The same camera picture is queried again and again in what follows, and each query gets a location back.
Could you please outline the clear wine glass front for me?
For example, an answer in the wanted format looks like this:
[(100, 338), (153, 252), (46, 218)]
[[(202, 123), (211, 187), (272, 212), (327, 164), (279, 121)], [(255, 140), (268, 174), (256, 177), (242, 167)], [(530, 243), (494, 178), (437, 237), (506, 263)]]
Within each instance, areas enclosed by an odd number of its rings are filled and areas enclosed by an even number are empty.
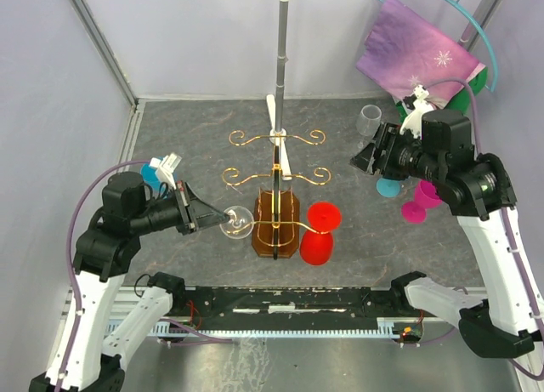
[(229, 217), (220, 225), (221, 231), (230, 239), (244, 239), (252, 234), (255, 224), (252, 212), (243, 206), (232, 206), (224, 210)]

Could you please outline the clear wine glass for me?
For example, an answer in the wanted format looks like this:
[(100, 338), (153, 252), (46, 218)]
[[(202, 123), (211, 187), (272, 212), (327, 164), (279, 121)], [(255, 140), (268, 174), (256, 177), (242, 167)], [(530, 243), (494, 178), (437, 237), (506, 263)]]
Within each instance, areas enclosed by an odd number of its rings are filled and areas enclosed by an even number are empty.
[(220, 225), (221, 231), (230, 239), (244, 239), (252, 234), (255, 224), (252, 212), (243, 206), (232, 206), (224, 210), (229, 217)]
[(363, 149), (381, 125), (382, 111), (377, 105), (365, 105), (356, 120), (356, 130), (361, 136), (358, 148)]

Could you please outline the blue wine glass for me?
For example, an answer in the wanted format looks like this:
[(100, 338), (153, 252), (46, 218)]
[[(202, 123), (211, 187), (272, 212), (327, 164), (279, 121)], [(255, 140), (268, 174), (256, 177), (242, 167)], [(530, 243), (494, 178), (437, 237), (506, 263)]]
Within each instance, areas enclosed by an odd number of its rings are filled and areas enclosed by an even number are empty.
[(376, 182), (377, 192), (384, 197), (396, 197), (401, 191), (401, 184), (397, 180), (380, 178)]
[(150, 162), (142, 165), (139, 173), (141, 174), (144, 182), (151, 187), (155, 194), (157, 194), (160, 189), (161, 181), (157, 178), (156, 170), (150, 165)]

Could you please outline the magenta wine glass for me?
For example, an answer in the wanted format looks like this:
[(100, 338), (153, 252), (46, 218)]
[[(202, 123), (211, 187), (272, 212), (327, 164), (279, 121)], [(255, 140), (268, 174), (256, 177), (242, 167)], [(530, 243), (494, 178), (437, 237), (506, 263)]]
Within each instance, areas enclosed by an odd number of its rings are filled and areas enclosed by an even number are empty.
[(403, 204), (400, 211), (406, 222), (421, 224), (427, 218), (427, 210), (437, 208), (441, 203), (434, 185), (420, 180), (414, 192), (414, 199)]

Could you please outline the red wine glass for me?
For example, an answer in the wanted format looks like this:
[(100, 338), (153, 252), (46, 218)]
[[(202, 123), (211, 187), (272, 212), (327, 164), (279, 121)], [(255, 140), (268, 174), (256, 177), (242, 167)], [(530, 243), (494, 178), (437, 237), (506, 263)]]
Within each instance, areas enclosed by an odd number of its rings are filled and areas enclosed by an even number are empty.
[(306, 230), (301, 240), (299, 253), (307, 264), (319, 266), (326, 264), (333, 253), (332, 232), (342, 223), (342, 214), (331, 202), (314, 203), (307, 212), (307, 220), (312, 230)]

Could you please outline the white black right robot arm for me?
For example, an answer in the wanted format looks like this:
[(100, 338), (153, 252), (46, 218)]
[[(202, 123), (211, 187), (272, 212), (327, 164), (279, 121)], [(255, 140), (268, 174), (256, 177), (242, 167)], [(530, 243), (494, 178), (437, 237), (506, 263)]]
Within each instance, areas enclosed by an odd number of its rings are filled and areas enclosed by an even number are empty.
[(429, 182), (473, 249), (486, 298), (441, 286), (421, 272), (391, 283), (390, 309), (424, 310), (457, 328), (482, 358), (516, 359), (543, 339), (543, 304), (519, 233), (517, 198), (500, 158), (479, 154), (460, 111), (434, 110), (419, 125), (383, 123), (350, 163), (386, 179)]

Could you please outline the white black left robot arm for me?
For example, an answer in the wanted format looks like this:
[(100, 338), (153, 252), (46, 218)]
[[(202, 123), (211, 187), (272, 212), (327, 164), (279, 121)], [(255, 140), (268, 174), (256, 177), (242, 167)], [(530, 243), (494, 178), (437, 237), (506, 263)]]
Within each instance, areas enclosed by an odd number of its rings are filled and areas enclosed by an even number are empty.
[(147, 195), (139, 173), (112, 175), (102, 190), (101, 208), (76, 241), (76, 288), (59, 348), (49, 369), (33, 378), (29, 389), (120, 390), (134, 353), (152, 327), (165, 315), (180, 315), (188, 303), (182, 278), (156, 273), (119, 327), (105, 332), (141, 236), (169, 228), (190, 235), (229, 219), (183, 181), (157, 199)]

